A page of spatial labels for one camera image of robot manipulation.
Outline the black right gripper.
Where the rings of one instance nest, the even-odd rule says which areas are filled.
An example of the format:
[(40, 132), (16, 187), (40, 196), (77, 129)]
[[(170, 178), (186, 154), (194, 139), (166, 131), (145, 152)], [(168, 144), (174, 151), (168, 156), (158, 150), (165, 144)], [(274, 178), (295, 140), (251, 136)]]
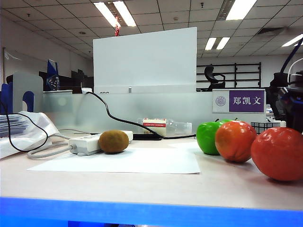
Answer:
[(284, 113), (286, 126), (303, 132), (303, 88), (278, 87), (277, 109)]

